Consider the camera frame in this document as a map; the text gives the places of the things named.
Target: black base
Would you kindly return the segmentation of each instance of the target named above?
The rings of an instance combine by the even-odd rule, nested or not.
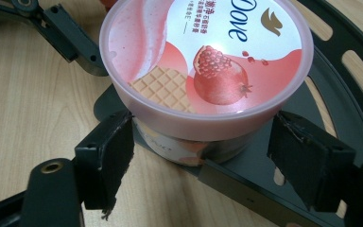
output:
[[[337,138],[357,151],[354,163],[361,166],[363,92],[341,59],[346,51],[353,50],[363,60],[363,33],[325,1],[300,2],[334,30],[328,42],[314,35],[316,52],[309,77],[320,91]],[[111,86],[96,102],[95,116],[101,120],[122,108],[126,107]],[[322,126],[320,112],[305,84],[286,103],[284,110]],[[308,211],[289,183],[277,186],[273,182],[274,164],[267,157],[270,127],[269,122],[245,151],[226,163],[218,165],[206,160],[202,167],[181,167],[278,225],[296,222],[301,226],[343,226],[343,219],[335,214]],[[149,149],[138,132],[135,140]]]

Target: wood grain surface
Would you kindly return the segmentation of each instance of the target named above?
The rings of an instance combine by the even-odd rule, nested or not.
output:
[[[40,2],[62,3],[98,40],[106,14],[98,0]],[[363,30],[363,1],[329,2]],[[0,201],[26,189],[34,166],[74,157],[98,123],[93,106],[110,84],[66,62],[32,27],[0,19]],[[85,211],[86,226],[275,226],[138,145],[117,198],[109,221]]]

